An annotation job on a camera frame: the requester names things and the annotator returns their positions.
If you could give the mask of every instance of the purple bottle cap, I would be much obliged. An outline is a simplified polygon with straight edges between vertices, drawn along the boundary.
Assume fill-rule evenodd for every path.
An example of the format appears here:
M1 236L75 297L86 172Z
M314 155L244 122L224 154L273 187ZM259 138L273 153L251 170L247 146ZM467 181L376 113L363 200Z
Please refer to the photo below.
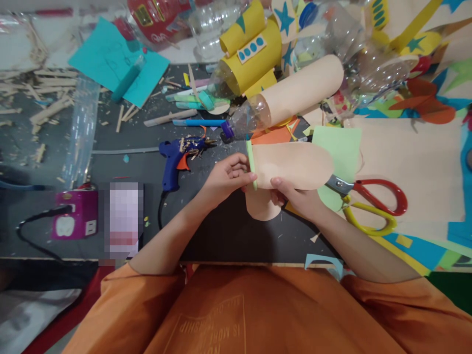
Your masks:
M223 133L225 133L227 139L231 139L235 136L233 128L231 128L230 123L228 121L221 123L221 128L223 129Z

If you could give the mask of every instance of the beige paper tube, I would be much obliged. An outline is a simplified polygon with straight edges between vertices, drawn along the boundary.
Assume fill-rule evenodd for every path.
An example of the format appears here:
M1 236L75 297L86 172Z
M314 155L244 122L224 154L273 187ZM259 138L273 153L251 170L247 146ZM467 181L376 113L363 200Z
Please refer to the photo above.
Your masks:
M331 97L344 78L341 61L327 55L261 92L270 110L270 126Z

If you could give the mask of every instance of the orange shirt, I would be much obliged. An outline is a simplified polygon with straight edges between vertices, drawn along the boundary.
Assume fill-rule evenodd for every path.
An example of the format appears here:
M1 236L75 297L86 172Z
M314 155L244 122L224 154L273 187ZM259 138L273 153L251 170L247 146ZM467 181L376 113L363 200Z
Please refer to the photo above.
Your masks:
M426 279L376 284L323 269L200 266L146 276L129 265L64 353L468 353L472 317Z

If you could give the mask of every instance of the black cable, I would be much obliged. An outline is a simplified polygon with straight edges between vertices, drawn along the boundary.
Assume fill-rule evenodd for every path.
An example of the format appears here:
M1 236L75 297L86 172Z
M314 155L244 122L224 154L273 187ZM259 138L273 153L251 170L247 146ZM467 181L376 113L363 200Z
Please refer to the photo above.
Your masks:
M161 200L159 201L159 209L157 210L157 225L159 225L159 230L162 230L162 208L164 207L164 202L166 201L169 191L162 191Z
M21 233L21 228L23 227L23 225L25 225L26 223L31 222L31 221L42 219L44 217L52 217L52 216L56 216L56 215L60 215L60 214L67 214L67 213L71 213L71 212L72 212L72 206L71 205L62 205L62 206L58 206L58 207L53 208L53 209L45 210L45 211L43 211L39 214L33 215L33 216L29 217L28 219L23 220L16 227L16 235L18 236L18 238L21 241L26 242L27 244L29 244L34 249L37 249L38 251L44 253L45 255L48 255L49 257L52 257L55 261L58 261L63 266L66 266L67 263L64 262L64 260L61 257L59 257L56 253L54 253L50 250L47 250L46 248L43 248L41 246L38 246L34 242L32 242L32 241L28 240L27 238L25 238L23 236L23 234Z

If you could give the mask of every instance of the scissors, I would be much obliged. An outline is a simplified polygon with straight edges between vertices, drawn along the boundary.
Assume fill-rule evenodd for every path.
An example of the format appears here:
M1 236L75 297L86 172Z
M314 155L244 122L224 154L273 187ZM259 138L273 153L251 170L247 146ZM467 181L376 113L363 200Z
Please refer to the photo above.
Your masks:
M381 185L390 189L395 195L395 198L397 199L397 208L395 210L390 210L387 206L385 206L371 192L369 192L367 188L364 187L368 184ZM369 236L386 236L391 234L393 230L395 230L395 228L397 227L397 221L395 220L395 216L403 215L408 208L408 201L405 193L395 183L392 183L385 179L362 179L357 180L354 183L349 183L336 175L332 175L326 185L334 191L338 192L341 195L343 202L348 205L346 208L343 209L346 220ZM349 205L349 203L351 202L349 192L351 192L352 190L355 190L360 195L362 195L373 206L369 206L359 202ZM351 210L351 207L362 209L372 214L378 215L384 218L387 224L381 230L374 230L372 228L362 226L354 218L354 214Z

